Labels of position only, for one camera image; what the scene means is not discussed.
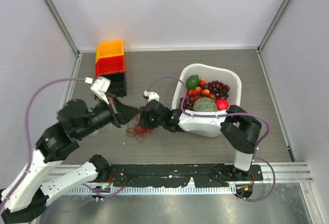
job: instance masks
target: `fruit basket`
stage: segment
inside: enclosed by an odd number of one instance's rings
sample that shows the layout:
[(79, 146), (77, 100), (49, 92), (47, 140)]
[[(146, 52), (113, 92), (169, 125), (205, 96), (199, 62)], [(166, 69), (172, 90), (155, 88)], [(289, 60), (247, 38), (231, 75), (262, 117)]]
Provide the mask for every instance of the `fruit basket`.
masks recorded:
[[(192, 75), (198, 75), (200, 79), (205, 79), (206, 82), (218, 80), (227, 84), (230, 86), (228, 103), (230, 105), (240, 105), (242, 84), (239, 76), (233, 71), (204, 64), (192, 64), (184, 68), (179, 78), (186, 82), (187, 78)], [(171, 105), (172, 109), (179, 108), (180, 99), (184, 94), (184, 86), (178, 83)]]

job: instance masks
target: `gray table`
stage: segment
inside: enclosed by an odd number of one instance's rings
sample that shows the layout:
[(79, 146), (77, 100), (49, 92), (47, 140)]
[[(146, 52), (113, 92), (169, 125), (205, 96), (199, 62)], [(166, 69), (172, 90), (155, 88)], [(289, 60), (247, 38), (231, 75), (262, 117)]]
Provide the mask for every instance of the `gray table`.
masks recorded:
[[(290, 161), (256, 50), (126, 52), (125, 62), (128, 95), (122, 102), (134, 106), (145, 105), (142, 94), (155, 80), (179, 76), (189, 64), (204, 63), (234, 71), (242, 81), (241, 107), (265, 117), (272, 127), (258, 156), (270, 162)], [(83, 54), (78, 77), (95, 77), (94, 53)], [(163, 105), (171, 107), (176, 85), (174, 80), (163, 80), (154, 87)], [(84, 83), (76, 83), (73, 98), (83, 99), (90, 106), (96, 104), (89, 86)], [(94, 154), (101, 154), (109, 163), (208, 163), (234, 159), (234, 149), (223, 136), (206, 138), (157, 128), (138, 143), (135, 138), (127, 137), (125, 131), (126, 127), (104, 127), (99, 135), (79, 142), (80, 148), (65, 163), (81, 164)]]

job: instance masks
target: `red grapes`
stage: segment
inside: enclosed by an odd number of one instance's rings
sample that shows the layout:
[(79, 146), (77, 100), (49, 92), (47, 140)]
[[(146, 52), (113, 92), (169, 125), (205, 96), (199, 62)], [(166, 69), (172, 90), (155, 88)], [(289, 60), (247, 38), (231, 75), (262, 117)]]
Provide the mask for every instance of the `red grapes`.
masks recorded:
[[(183, 109), (184, 110), (193, 110), (193, 104), (194, 102), (201, 97), (209, 97), (209, 98), (214, 98), (214, 99), (224, 99), (227, 100), (229, 97), (228, 92), (230, 91), (230, 86), (227, 84), (224, 84), (223, 82), (220, 81), (211, 81), (206, 83), (205, 81), (202, 82), (202, 85), (200, 85), (202, 90), (209, 90), (210, 94), (208, 92), (207, 95), (199, 94), (195, 97), (186, 97), (185, 101), (183, 103)], [(181, 102), (183, 101), (183, 98), (180, 99), (179, 102), (179, 107), (181, 106)]]

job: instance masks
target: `green avocado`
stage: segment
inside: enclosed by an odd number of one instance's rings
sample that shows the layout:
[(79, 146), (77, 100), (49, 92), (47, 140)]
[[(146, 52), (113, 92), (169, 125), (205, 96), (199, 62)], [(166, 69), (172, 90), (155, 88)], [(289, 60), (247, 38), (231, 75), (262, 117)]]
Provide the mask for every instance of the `green avocado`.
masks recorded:
[(186, 80), (187, 90), (195, 89), (198, 86), (199, 86), (199, 76), (198, 75), (189, 76), (189, 78)]

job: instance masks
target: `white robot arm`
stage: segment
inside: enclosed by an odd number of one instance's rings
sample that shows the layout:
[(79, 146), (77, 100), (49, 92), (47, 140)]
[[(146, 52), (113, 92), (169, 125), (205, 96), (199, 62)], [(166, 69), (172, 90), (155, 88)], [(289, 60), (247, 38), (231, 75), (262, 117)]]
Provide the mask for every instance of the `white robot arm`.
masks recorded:
[(6, 200), (2, 212), (5, 224), (30, 222), (69, 190), (93, 180), (104, 181), (111, 173), (108, 162), (94, 155), (77, 170), (44, 182), (49, 173), (79, 147), (78, 140), (109, 123), (121, 127), (140, 113), (140, 109), (120, 103), (115, 96), (105, 95), (111, 83), (108, 79), (100, 77), (86, 82), (92, 83), (91, 90), (101, 101), (89, 109), (84, 101), (71, 100), (58, 112), (58, 123), (46, 129), (35, 144), (31, 167), (19, 187), (7, 198), (27, 165), (8, 188), (0, 190), (0, 203)]

